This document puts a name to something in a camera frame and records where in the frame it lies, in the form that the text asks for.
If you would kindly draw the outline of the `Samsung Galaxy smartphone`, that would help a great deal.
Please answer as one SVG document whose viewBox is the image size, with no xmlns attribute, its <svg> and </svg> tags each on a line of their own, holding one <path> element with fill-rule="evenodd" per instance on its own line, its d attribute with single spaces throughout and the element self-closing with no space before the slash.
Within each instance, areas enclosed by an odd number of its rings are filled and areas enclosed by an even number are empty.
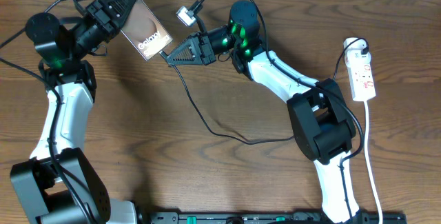
<svg viewBox="0 0 441 224">
<path fill-rule="evenodd" d="M 143 0 L 136 0 L 121 32 L 146 61 L 173 40 Z"/>
</svg>

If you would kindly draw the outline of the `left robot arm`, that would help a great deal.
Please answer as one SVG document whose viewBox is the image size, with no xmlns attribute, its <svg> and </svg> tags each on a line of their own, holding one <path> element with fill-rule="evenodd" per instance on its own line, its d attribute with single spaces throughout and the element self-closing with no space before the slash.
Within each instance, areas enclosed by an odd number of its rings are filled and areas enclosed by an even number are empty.
<svg viewBox="0 0 441 224">
<path fill-rule="evenodd" d="M 30 223 L 138 223 L 135 204 L 110 198 L 83 147 L 96 78 L 85 60 L 113 39 L 136 0 L 95 0 L 79 15 L 30 17 L 23 32 L 41 55 L 36 79 L 49 107 L 41 138 L 10 180 Z"/>
</svg>

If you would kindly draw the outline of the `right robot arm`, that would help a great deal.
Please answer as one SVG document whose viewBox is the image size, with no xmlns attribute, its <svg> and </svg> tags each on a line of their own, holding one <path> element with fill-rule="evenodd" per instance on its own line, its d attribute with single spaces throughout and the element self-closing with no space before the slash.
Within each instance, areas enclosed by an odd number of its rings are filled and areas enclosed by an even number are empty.
<svg viewBox="0 0 441 224">
<path fill-rule="evenodd" d="M 353 195 L 349 161 L 355 156 L 352 140 L 364 133 L 347 107 L 333 79 L 319 81 L 299 73 L 269 48 L 265 20 L 254 1 L 240 0 L 229 12 L 227 24 L 207 30 L 196 1 L 176 15 L 187 26 L 197 24 L 171 54 L 164 58 L 173 68 L 209 65 L 229 52 L 236 71 L 259 83 L 287 105 L 294 140 L 314 163 L 322 192 L 322 210 L 332 223 L 350 223 L 360 208 Z"/>
</svg>

